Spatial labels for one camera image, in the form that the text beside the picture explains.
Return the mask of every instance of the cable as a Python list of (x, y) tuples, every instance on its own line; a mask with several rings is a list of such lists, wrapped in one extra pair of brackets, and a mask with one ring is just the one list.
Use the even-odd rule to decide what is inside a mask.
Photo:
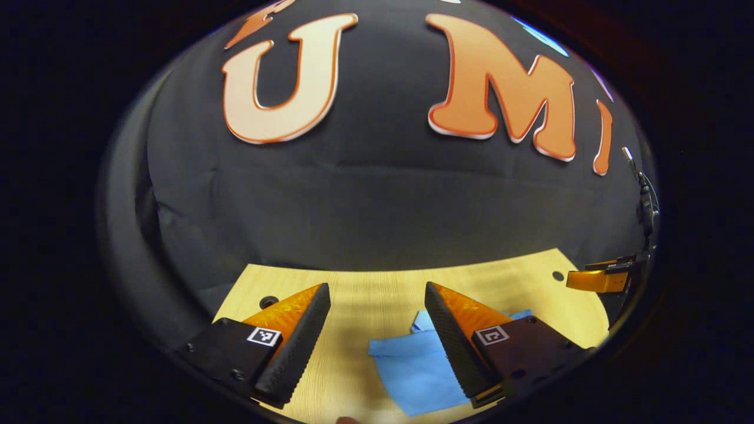
[(649, 185), (649, 189), (652, 191), (652, 195), (654, 195), (654, 204), (656, 205), (655, 210), (659, 213), (660, 212), (660, 199), (657, 197), (657, 193), (654, 190), (654, 187), (652, 185), (652, 181), (649, 180), (649, 177), (647, 177), (645, 175), (644, 179), (647, 180), (647, 184)]

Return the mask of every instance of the black backdrop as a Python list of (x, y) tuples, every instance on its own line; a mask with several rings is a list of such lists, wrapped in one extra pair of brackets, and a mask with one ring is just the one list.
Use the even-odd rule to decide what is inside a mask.
[[(740, 328), (731, 312), (736, 306), (725, 293), (743, 289), (735, 284), (738, 257), (720, 253), (747, 230), (737, 225), (746, 215), (736, 200), (747, 173), (736, 159), (751, 153), (744, 138), (750, 131), (742, 130), (748, 85), (737, 62), (748, 52), (735, 44), (748, 31), (743, 2), (600, 5), (612, 20), (564, 13), (564, 6), (547, 2), (529, 5), (549, 9), (560, 25), (579, 28), (569, 34), (541, 22), (555, 38), (575, 44), (567, 38), (590, 36), (595, 51), (621, 64), (616, 75), (604, 76), (631, 75), (641, 90), (633, 90), (629, 101), (661, 94), (638, 112), (663, 114), (673, 125), (673, 131), (650, 129), (661, 132), (668, 147), (658, 151), (657, 162), (666, 186), (664, 210), (672, 219), (655, 278), (669, 290), (615, 360), (585, 370), (568, 386), (553, 387), (541, 403), (525, 404), (508, 419), (741, 419), (744, 370), (738, 361), (745, 345), (737, 341)], [(11, 336), (17, 338), (8, 343), (11, 372), (4, 385), (11, 422), (250, 421), (241, 407), (175, 369), (134, 329), (98, 260), (92, 192), (105, 140), (144, 81), (184, 47), (252, 6), (7, 6), (18, 15), (11, 13), (17, 19), (8, 25), (5, 62), (17, 66), (5, 83), (20, 94), (18, 107), (6, 110), (11, 151), (20, 153), (8, 178), (9, 287), (17, 289), (5, 297), (14, 313)], [(525, 20), (540, 23), (518, 8)], [(603, 49), (625, 45), (624, 30), (643, 37), (684, 72), (669, 78), (668, 69), (649, 70), (639, 52)], [(685, 94), (674, 91), (677, 87)], [(716, 191), (736, 196), (710, 198)]]
[[(260, 40), (276, 41), (262, 61), (257, 95), (262, 104), (283, 103), (296, 85), (291, 65), (299, 54), (288, 33), (347, 11), (361, 21), (343, 35), (338, 93), (327, 117), (293, 141), (266, 146), (241, 142), (228, 131), (221, 107), (223, 63)], [(425, 22), (432, 12), (490, 29), (525, 68), (545, 54), (568, 71), (577, 117), (572, 161), (538, 153), (534, 131), (514, 144), (503, 128), (484, 141), (430, 129), (427, 111), (446, 96), (449, 68), (445, 35)], [(112, 169), (102, 181), (106, 231), (114, 240), (106, 249), (123, 243), (116, 227), (136, 231), (119, 220), (131, 208), (122, 203), (132, 197), (123, 182), (137, 178), (141, 232), (159, 233), (145, 237), (157, 239), (155, 249), (166, 252), (183, 287), (208, 315), (248, 263), (423, 269), (558, 247), (582, 269), (642, 248), (637, 184), (620, 153), (628, 146), (639, 169), (661, 187), (640, 127), (614, 87), (609, 85), (613, 103), (577, 57), (552, 54), (506, 14), (480, 3), (459, 7), (436, 0), (300, 2), (225, 51), (243, 18), (171, 61), (117, 132), (106, 159)], [(595, 99), (608, 104), (613, 116), (611, 168), (603, 177), (592, 172), (602, 127)], [(497, 102), (489, 103), (501, 116)], [(543, 118), (535, 119), (535, 128)], [(141, 268), (143, 259), (131, 252), (114, 256)], [(124, 279), (139, 292), (149, 284)]]

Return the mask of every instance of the fisheye lens view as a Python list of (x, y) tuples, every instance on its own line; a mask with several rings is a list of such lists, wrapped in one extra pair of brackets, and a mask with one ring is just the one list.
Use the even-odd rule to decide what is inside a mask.
[(121, 302), (197, 384), (273, 422), (464, 422), (621, 331), (660, 185), (579, 46), (474, 0), (282, 0), (186, 47), (98, 208)]

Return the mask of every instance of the black rubber finger pad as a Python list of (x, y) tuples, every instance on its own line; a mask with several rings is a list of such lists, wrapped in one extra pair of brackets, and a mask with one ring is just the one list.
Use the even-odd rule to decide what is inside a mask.
[(496, 384), (494, 373), (487, 368), (477, 351), (474, 350), (431, 281), (427, 283), (425, 291), (425, 308), (432, 319), (437, 335), (440, 336), (440, 342), (443, 344), (445, 354), (464, 395), (467, 398), (473, 398), (493, 387)]
[(290, 339), (254, 385), (265, 402), (274, 407), (283, 407), (290, 402), (317, 344), (329, 308), (329, 286), (324, 283), (312, 297)]

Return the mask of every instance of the screw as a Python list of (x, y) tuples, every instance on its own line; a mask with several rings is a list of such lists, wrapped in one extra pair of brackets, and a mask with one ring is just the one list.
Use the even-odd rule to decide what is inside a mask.
[(242, 373), (241, 370), (231, 370), (231, 377), (237, 380), (243, 380), (244, 373)]
[(262, 300), (259, 301), (259, 308), (267, 309), (270, 306), (273, 306), (277, 302), (278, 300), (277, 300), (277, 297), (275, 296), (264, 296)]

